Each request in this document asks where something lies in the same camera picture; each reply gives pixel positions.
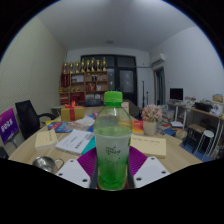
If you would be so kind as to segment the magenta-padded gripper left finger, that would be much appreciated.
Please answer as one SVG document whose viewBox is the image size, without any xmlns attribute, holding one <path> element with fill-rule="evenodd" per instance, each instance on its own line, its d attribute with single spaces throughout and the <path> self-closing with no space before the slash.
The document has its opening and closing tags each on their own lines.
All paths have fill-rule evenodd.
<svg viewBox="0 0 224 224">
<path fill-rule="evenodd" d="M 56 173 L 57 176 L 83 188 L 97 187 L 97 154 L 93 148 L 77 160 L 69 159 Z"/>
</svg>

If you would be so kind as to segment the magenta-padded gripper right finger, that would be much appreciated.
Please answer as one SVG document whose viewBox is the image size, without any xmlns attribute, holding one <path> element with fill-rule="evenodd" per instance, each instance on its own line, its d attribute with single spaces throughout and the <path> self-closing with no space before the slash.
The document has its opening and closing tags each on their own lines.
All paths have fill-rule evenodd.
<svg viewBox="0 0 224 224">
<path fill-rule="evenodd" d="M 130 189 L 141 188 L 169 175 L 169 171 L 155 157 L 147 157 L 130 147 L 128 161 L 128 185 Z"/>
</svg>

